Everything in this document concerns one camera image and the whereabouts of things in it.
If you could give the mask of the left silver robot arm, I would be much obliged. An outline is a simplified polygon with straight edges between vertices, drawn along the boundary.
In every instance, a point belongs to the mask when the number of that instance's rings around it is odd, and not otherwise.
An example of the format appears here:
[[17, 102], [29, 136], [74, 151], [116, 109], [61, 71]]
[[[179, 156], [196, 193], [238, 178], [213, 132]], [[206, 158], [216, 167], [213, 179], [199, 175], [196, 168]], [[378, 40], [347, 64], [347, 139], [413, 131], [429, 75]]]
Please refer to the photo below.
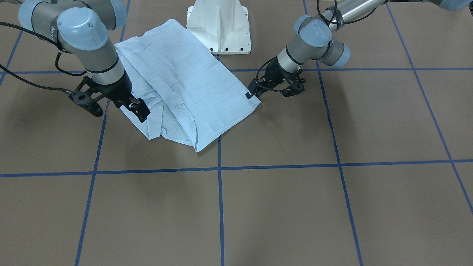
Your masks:
[[300, 77], [301, 67], [310, 60], [333, 68], [343, 67], [350, 58], [350, 48], [338, 41], [333, 32], [367, 18], [385, 3], [385, 0], [335, 1], [323, 12], [317, 10], [314, 17], [304, 15], [298, 18], [293, 27], [295, 37], [262, 66], [265, 74], [255, 76], [247, 88], [246, 97], [260, 97], [267, 91], [284, 97], [302, 93], [305, 80]]

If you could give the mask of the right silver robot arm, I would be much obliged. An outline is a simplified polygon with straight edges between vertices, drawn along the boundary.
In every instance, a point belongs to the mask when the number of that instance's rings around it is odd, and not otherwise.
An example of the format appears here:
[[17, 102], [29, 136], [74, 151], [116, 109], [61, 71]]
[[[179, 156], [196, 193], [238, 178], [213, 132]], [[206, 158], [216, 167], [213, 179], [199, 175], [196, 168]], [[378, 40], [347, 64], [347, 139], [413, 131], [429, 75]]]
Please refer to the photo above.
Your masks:
[[84, 67], [78, 87], [68, 95], [77, 106], [101, 117], [100, 99], [107, 98], [117, 108], [125, 107], [144, 122], [150, 111], [141, 98], [132, 95], [132, 83], [108, 32], [123, 27], [127, 11], [119, 0], [11, 0], [18, 4], [20, 26], [1, 22], [47, 41], [62, 54], [75, 55]]

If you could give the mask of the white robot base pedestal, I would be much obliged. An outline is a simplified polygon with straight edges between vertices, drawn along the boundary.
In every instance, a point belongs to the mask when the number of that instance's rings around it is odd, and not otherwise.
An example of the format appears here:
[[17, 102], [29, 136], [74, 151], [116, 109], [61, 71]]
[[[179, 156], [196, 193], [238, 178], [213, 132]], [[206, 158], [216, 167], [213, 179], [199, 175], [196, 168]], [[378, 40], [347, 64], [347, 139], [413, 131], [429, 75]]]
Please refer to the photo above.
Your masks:
[[214, 55], [250, 54], [248, 9], [239, 0], [197, 0], [186, 28]]

